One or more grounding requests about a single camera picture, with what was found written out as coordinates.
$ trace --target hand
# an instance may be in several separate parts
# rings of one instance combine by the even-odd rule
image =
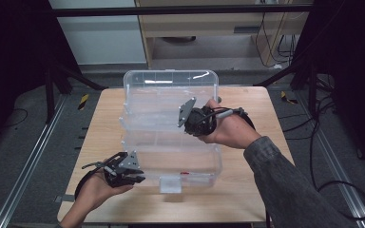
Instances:
[[[209,100],[206,106],[211,108],[220,107],[213,99]],[[217,119],[215,131],[210,135],[199,136],[198,138],[205,143],[219,143],[232,148],[245,149],[253,141],[260,138],[260,134],[242,117],[233,114]]]
[[[80,227],[88,213],[102,205],[108,198],[122,194],[133,188],[133,185],[110,187],[103,176],[103,169],[88,179],[79,192],[78,199],[61,221],[61,226]]]

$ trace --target gray sleeve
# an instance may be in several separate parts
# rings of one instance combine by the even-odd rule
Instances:
[[[354,227],[334,209],[268,137],[244,150],[275,227]]]

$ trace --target person's right hand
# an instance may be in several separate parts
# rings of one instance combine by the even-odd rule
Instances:
[[[211,108],[220,107],[213,99],[209,100],[206,106]],[[245,149],[253,141],[260,138],[260,134],[242,117],[233,114],[217,119],[215,131],[210,135],[199,136],[198,138],[205,143],[218,143],[232,148]]]

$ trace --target metal rail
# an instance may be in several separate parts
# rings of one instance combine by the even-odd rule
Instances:
[[[304,97],[302,91],[297,91],[296,94],[298,96],[298,101],[302,105],[303,109],[306,111],[308,118],[311,118],[311,114],[309,113],[306,105],[307,100]],[[321,128],[316,133],[316,136],[319,142],[319,146],[321,147],[322,154],[324,155],[325,161],[327,161],[328,166],[330,167],[330,170],[334,175],[334,178],[338,181],[351,182],[349,176],[346,174],[344,168],[337,159],[333,148],[329,144],[329,141],[327,140]],[[343,198],[346,200],[353,216],[357,218],[365,217],[365,206],[357,191],[352,187],[344,185],[340,185],[339,189],[342,193]],[[358,220],[356,223],[358,227],[365,228],[365,220]]]
[[[246,12],[303,12],[330,10],[328,5],[313,4],[273,4],[273,5],[214,5],[214,6],[172,6],[172,7],[133,7],[97,9],[50,9],[25,11],[35,16],[91,17],[162,14],[205,14],[205,13],[246,13]]]
[[[14,213],[14,210],[17,207],[20,199],[23,196],[23,193],[26,190],[26,187],[29,183],[29,180],[34,172],[35,167],[37,166],[38,161],[40,160],[41,155],[44,152],[44,149],[48,143],[49,137],[58,122],[58,119],[64,109],[64,104],[67,99],[66,95],[61,95],[56,106],[56,112],[53,116],[50,123],[47,123],[41,133],[36,145],[34,145],[31,154],[26,161],[25,167],[23,168],[22,172],[20,173],[16,183],[14,184],[13,188],[10,191],[9,196],[7,197],[4,205],[0,210],[0,228],[7,227],[11,216]]]

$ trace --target wrist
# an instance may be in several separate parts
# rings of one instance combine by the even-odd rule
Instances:
[[[251,143],[253,143],[255,140],[259,139],[261,135],[252,129],[250,133],[245,134],[242,136],[242,139],[240,139],[239,145],[241,149],[246,149]]]
[[[63,228],[80,227],[89,212],[88,207],[75,201],[59,224]]]

